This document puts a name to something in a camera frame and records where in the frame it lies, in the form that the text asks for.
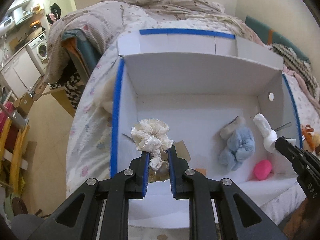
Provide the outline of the light blue plush toy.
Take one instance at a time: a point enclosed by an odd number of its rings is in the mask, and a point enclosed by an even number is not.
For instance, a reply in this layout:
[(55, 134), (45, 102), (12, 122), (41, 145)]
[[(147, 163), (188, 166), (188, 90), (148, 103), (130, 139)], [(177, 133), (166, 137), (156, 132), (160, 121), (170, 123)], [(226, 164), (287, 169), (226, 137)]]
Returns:
[(237, 116), (222, 128), (220, 137), (227, 145), (219, 155), (219, 163), (229, 172), (236, 171), (255, 153), (254, 136), (243, 116)]

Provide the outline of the white washing machine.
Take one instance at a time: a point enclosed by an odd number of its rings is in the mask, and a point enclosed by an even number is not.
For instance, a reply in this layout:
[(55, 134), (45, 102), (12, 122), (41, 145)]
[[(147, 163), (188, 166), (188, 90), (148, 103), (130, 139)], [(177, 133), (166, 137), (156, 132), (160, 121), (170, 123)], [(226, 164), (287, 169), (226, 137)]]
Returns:
[(47, 59), (47, 36), (42, 33), (30, 41), (26, 46), (27, 52), (34, 63), (39, 65)]

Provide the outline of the beige fluffy cloth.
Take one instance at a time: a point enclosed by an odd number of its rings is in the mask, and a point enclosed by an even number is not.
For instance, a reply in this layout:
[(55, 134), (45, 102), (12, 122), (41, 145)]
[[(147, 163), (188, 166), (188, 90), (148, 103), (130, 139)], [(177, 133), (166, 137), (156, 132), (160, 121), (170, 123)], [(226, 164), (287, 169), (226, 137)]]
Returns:
[(112, 76), (98, 89), (94, 96), (94, 104), (97, 108), (104, 109), (113, 114), (113, 96), (116, 76)]

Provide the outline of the white kitchen cabinet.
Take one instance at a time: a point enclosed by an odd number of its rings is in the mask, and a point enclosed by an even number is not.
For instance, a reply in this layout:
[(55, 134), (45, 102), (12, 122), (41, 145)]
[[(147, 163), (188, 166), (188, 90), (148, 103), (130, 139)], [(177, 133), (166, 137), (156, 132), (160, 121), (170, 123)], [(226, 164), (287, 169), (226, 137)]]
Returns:
[(41, 77), (26, 48), (11, 58), (1, 70), (1, 75), (18, 98), (31, 92)]

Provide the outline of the orange sponge piece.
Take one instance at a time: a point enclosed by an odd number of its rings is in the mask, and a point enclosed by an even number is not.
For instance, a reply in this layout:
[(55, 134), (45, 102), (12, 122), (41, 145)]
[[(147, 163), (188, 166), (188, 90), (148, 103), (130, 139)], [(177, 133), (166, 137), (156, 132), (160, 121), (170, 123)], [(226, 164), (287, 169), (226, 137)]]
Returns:
[(199, 172), (200, 174), (206, 176), (207, 170), (204, 168), (196, 168), (195, 171)]

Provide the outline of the orange and cream plush toy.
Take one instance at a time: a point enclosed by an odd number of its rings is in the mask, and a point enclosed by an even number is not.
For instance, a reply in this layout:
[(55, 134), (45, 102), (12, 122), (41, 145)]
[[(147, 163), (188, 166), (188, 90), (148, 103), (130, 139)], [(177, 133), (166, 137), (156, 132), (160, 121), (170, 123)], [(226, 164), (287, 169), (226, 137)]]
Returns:
[(319, 133), (315, 132), (315, 130), (310, 125), (306, 125), (302, 127), (302, 136), (303, 149), (319, 157)]

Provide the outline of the teal headboard cushion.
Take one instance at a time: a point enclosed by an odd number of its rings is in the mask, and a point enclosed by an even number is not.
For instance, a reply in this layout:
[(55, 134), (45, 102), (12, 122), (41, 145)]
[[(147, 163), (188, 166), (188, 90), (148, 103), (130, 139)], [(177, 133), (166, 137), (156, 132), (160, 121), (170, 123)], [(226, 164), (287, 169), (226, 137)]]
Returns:
[(299, 59), (301, 59), (302, 61), (306, 61), (309, 64), (311, 63), (309, 58), (297, 46), (295, 46), (285, 36), (274, 31), (268, 25), (260, 22), (259, 20), (256, 20), (251, 16), (246, 16), (245, 24), (259, 36), (264, 44), (277, 43), (290, 47), (294, 50)]

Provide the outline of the cream satin scrunchie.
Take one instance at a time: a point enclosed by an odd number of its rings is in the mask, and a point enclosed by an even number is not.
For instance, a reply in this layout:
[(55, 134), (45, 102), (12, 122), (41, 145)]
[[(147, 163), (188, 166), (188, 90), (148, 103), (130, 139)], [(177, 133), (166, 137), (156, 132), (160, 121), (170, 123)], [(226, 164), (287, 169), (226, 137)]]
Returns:
[(150, 182), (169, 178), (168, 150), (174, 142), (169, 139), (168, 132), (169, 126), (158, 119), (143, 119), (131, 128), (131, 138), (136, 150), (150, 154)]

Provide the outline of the blue and white cardboard box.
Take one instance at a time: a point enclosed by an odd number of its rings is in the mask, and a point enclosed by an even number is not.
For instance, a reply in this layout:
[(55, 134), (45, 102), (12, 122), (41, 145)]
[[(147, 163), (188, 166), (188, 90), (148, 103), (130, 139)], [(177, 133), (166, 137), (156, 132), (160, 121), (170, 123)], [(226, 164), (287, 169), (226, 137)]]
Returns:
[[(118, 39), (120, 57), (114, 90), (111, 174), (139, 157), (131, 128), (143, 119), (169, 125), (168, 137), (184, 141), (189, 166), (213, 180), (234, 181), (275, 222), (299, 207), (305, 194), (292, 164), (263, 146), (253, 118), (261, 113), (277, 135), (302, 145), (297, 105), (283, 74), (282, 57), (234, 35), (190, 29), (134, 31)], [(243, 116), (255, 154), (233, 172), (219, 163), (226, 142), (220, 130)], [(269, 160), (272, 171), (257, 180), (253, 169)]]

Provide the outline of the yellow wooden chair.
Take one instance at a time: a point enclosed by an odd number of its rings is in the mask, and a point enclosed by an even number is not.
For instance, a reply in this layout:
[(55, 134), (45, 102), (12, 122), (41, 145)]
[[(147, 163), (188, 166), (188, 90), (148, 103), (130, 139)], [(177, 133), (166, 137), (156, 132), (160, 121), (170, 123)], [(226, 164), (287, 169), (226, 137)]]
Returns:
[(20, 169), (22, 168), (23, 163), (23, 146), (27, 141), (27, 135), (30, 129), (30, 126), (27, 125), (25, 128), (18, 129), (17, 137), (14, 140), (14, 148), (13, 152), (8, 151), (5, 148), (5, 143), (9, 141), (9, 132), (12, 126), (12, 120), (7, 118), (5, 120), (3, 129), (1, 131), (1, 161), (5, 158), (6, 153), (11, 153), (11, 160), (9, 161), (10, 170), (9, 170), (9, 182), (6, 183), (5, 181), (1, 181), (1, 186), (9, 188), (13, 193), (19, 194), (20, 188)]

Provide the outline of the white patterned bed sheet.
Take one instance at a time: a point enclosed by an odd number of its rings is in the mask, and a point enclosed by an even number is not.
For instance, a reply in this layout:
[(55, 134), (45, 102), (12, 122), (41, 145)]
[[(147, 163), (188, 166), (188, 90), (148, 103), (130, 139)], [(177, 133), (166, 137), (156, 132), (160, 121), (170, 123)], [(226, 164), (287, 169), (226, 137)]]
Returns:
[[(213, 31), (241, 37), (268, 50), (266, 46), (245, 23), (225, 14), (189, 14), (176, 16), (167, 21), (155, 19), (134, 6), (123, 14), (124, 31), (116, 38), (100, 58), (82, 94), (80, 104), (71, 128), (66, 159), (67, 194), (71, 195), (89, 178), (105, 180), (111, 178), (111, 142), (113, 114), (97, 108), (94, 96), (106, 80), (118, 74), (120, 57), (117, 51), (118, 39), (134, 31), (149, 29), (190, 29)], [(319, 130), (319, 101), (316, 101), (306, 87), (301, 86), (295, 71), (284, 64), (283, 74), (297, 105), (300, 131), (310, 125)], [(135, 228), (185, 229), (188, 203), (174, 200), (170, 192), (169, 180), (154, 181), (148, 184), (144, 200), (132, 200), (129, 209), (129, 224)]]

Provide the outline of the striped knitted pillow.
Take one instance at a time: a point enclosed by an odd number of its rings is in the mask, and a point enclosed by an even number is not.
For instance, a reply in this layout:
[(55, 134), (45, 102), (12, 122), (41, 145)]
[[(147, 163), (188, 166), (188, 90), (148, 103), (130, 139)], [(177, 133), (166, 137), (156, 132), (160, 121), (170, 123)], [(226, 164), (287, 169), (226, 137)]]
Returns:
[(301, 60), (290, 47), (273, 43), (271, 44), (271, 50), (284, 59), (287, 68), (300, 75), (312, 97), (319, 101), (319, 84), (311, 72), (311, 67), (308, 67), (306, 62)]

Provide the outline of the beige rumpled blanket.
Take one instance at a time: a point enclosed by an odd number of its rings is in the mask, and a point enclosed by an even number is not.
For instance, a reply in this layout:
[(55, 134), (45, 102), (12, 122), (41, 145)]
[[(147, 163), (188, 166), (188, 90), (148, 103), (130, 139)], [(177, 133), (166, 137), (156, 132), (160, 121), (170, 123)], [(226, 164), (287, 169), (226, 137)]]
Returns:
[(102, 55), (125, 27), (123, 14), (130, 6), (142, 9), (155, 19), (167, 21), (189, 14), (225, 14), (225, 7), (203, 0), (102, 0), (99, 3), (71, 12), (55, 21), (47, 35), (48, 64), (44, 81), (55, 83), (70, 60), (61, 45), (65, 31), (79, 29)]

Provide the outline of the white sock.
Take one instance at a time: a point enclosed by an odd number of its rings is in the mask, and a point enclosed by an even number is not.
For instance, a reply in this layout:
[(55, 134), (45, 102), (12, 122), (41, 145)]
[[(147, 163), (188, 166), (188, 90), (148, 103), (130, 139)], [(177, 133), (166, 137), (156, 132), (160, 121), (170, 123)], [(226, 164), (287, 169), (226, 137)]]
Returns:
[(276, 153), (276, 140), (278, 139), (277, 133), (271, 128), (267, 119), (258, 113), (254, 116), (253, 122), (256, 124), (261, 135), (263, 136), (263, 145), (265, 150), (269, 153)]

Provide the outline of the pink rubber duck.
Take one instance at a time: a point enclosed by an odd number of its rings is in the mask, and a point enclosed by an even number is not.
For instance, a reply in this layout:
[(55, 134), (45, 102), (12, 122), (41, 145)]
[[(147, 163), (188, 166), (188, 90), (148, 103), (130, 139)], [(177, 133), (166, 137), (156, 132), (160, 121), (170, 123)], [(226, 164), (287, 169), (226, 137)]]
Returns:
[(272, 164), (265, 159), (257, 163), (253, 169), (253, 174), (257, 180), (265, 180), (272, 171)]

